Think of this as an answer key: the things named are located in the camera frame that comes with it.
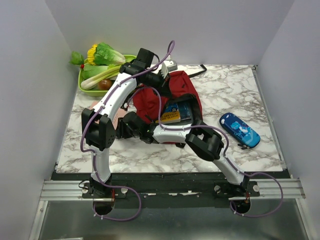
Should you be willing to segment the pink book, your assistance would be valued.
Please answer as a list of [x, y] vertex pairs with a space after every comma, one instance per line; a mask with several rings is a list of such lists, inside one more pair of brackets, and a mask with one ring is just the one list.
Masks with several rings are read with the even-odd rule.
[[[90, 110], [93, 110], [94, 107], [99, 103], [99, 101], [93, 101], [92, 104], [89, 106], [89, 109]], [[127, 111], [122, 109], [122, 108], [118, 108], [116, 113], [114, 114], [114, 118], [112, 120], [112, 125], [113, 125], [113, 128], [116, 130], [117, 127], [118, 127], [118, 122], [119, 122], [119, 119], [120, 118], [123, 118], [125, 115], [127, 114]]]

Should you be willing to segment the teal blue book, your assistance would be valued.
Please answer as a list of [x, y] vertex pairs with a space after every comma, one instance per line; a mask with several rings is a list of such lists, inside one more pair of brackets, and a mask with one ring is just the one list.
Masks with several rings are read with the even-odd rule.
[[189, 101], [180, 101], [177, 105], [181, 121], [188, 121], [193, 119], [192, 108]]

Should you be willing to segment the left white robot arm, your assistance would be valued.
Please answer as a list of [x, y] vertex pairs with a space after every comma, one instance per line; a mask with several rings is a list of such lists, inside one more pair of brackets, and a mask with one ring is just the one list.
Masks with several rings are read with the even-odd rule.
[[81, 113], [82, 136], [80, 150], [90, 152], [92, 159], [91, 178], [96, 181], [93, 191], [101, 198], [111, 191], [108, 180], [111, 177], [109, 151], [116, 137], [112, 120], [128, 95], [138, 86], [144, 84], [156, 90], [164, 82], [164, 77], [153, 73], [171, 54], [174, 42], [170, 42], [166, 55], [151, 67], [154, 54], [141, 48], [136, 59], [120, 67], [115, 83], [101, 101], [92, 109], [85, 108]]

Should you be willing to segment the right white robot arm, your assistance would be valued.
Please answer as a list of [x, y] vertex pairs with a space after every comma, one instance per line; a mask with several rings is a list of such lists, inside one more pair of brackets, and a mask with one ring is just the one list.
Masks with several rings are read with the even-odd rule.
[[249, 177], [240, 170], [234, 159], [227, 155], [229, 140], [223, 143], [219, 129], [195, 119], [182, 124], [146, 123], [135, 112], [117, 120], [118, 139], [139, 138], [146, 144], [188, 145], [202, 160], [214, 163], [230, 183], [230, 191], [241, 196], [248, 190]]

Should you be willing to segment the red backpack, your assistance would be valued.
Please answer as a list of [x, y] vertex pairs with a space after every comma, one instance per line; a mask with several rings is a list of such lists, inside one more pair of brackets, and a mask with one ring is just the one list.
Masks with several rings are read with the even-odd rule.
[[149, 124], [147, 133], [150, 136], [150, 144], [158, 143], [158, 141], [153, 138], [154, 129], [157, 126], [156, 121], [170, 104], [189, 101], [191, 105], [193, 118], [191, 120], [180, 121], [178, 122], [179, 124], [186, 125], [193, 123], [195, 120], [203, 120], [202, 104], [191, 81], [191, 78], [207, 71], [207, 68], [203, 64], [200, 67], [203, 69], [202, 71], [191, 75], [188, 75], [185, 71], [173, 71], [169, 73], [169, 87], [172, 97], [157, 95], [154, 90], [146, 85], [138, 87], [136, 92], [132, 94], [131, 98], [136, 108], [136, 114]]

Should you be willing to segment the orange treehouse book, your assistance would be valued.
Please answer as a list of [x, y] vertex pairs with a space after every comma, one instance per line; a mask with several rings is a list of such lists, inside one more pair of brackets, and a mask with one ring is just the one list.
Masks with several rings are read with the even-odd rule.
[[178, 123], [181, 121], [181, 114], [177, 103], [169, 104], [160, 116], [162, 124]]

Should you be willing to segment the blue dinosaur pencil case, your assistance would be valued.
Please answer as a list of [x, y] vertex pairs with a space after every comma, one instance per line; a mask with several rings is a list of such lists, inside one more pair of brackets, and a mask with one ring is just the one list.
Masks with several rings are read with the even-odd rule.
[[260, 135], [231, 112], [223, 114], [219, 123], [221, 127], [238, 141], [238, 145], [244, 149], [255, 148], [261, 141]]

